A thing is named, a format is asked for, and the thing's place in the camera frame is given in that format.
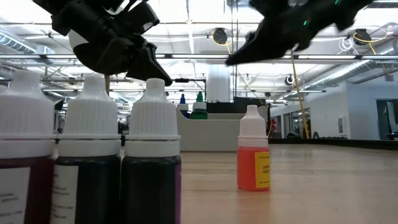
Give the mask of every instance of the bottle label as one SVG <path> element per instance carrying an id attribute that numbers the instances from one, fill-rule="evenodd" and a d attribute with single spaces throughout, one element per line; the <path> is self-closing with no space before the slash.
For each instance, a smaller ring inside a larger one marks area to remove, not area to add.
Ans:
<path id="1" fill-rule="evenodd" d="M 256 188 L 263 189 L 270 186 L 269 152 L 256 152 Z"/>
<path id="2" fill-rule="evenodd" d="M 78 166 L 55 166 L 50 224 L 75 222 L 78 173 Z"/>
<path id="3" fill-rule="evenodd" d="M 24 224 L 30 167 L 0 169 L 0 223 Z"/>

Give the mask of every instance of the blue bottle cap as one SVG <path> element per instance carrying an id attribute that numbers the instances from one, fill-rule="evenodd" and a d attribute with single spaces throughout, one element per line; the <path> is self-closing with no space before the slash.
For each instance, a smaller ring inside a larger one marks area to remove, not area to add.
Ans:
<path id="1" fill-rule="evenodd" d="M 184 94 L 181 94 L 180 104 L 186 104 Z"/>

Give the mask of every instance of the white bottle cap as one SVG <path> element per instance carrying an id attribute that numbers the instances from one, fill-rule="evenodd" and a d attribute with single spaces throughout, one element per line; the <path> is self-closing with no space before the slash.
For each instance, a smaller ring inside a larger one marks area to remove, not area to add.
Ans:
<path id="1" fill-rule="evenodd" d="M 239 138 L 266 139 L 266 121 L 260 116 L 256 105 L 249 105 L 246 115 L 241 119 Z"/>
<path id="2" fill-rule="evenodd" d="M 88 75 L 82 93 L 68 104 L 60 139 L 119 139 L 118 107 L 105 90 L 102 75 Z"/>
<path id="3" fill-rule="evenodd" d="M 187 104 L 177 104 L 177 109 L 180 111 L 187 111 L 189 110 L 189 107 Z"/>
<path id="4" fill-rule="evenodd" d="M 126 155 L 168 157 L 180 152 L 175 106 L 167 99 L 165 83 L 150 78 L 140 100 L 131 110 L 130 135 L 126 136 Z"/>
<path id="5" fill-rule="evenodd" d="M 53 139 L 54 103 L 39 87 L 40 75 L 27 70 L 13 74 L 10 88 L 0 94 L 1 139 Z"/>
<path id="6" fill-rule="evenodd" d="M 40 78 L 18 70 L 10 88 L 0 94 L 0 159 L 53 153 L 54 103 L 40 89 Z"/>
<path id="7" fill-rule="evenodd" d="M 206 102 L 194 102 L 192 109 L 202 109 L 205 110 L 207 108 Z"/>

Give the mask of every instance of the white wall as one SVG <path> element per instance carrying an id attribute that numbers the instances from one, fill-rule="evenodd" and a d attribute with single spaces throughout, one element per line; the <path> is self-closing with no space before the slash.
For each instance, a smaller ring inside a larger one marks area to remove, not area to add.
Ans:
<path id="1" fill-rule="evenodd" d="M 346 85 L 327 88 L 326 93 L 310 93 L 305 97 L 304 108 L 310 108 L 311 131 L 317 131 L 320 136 L 340 137 L 338 132 L 338 118 L 344 116 L 348 121 L 348 107 Z M 271 116 L 282 115 L 282 133 L 284 133 L 283 114 L 300 110 L 299 102 L 289 103 L 271 109 Z M 349 122 L 346 122 L 346 137 L 350 138 Z"/>
<path id="2" fill-rule="evenodd" d="M 376 100 L 398 99 L 398 84 L 347 85 L 347 98 L 351 138 L 379 140 Z"/>

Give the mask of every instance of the green bottle cap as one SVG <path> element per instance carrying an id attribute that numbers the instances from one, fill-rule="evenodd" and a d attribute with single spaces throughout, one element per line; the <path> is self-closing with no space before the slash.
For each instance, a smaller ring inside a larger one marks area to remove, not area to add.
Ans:
<path id="1" fill-rule="evenodd" d="M 203 102 L 203 95 L 202 95 L 201 91 L 198 93 L 197 102 L 199 102 L 199 103 Z"/>

